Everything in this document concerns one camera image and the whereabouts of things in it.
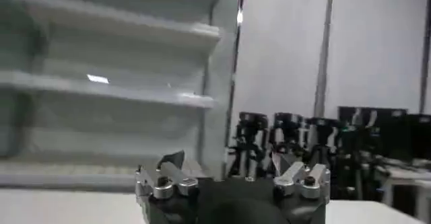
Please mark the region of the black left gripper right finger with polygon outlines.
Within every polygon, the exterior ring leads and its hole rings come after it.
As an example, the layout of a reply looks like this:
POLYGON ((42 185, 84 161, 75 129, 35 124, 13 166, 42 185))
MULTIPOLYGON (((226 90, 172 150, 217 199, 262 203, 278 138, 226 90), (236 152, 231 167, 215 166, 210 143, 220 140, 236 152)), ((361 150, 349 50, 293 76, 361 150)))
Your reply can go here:
POLYGON ((331 172, 326 165, 316 163, 308 167, 300 160, 291 161, 289 155, 272 153, 275 168, 273 185, 275 195, 285 198, 299 194, 305 199, 330 199, 331 172))

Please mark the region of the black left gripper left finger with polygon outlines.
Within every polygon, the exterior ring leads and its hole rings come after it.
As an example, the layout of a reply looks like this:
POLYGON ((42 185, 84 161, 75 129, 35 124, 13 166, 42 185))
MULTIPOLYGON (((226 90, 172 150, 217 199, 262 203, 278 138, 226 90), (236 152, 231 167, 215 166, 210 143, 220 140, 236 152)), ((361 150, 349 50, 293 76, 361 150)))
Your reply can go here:
POLYGON ((168 200, 177 191, 181 196, 192 196, 199 187, 197 178, 182 171, 185 152, 163 155, 153 163, 142 163, 135 170, 136 197, 153 196, 168 200))

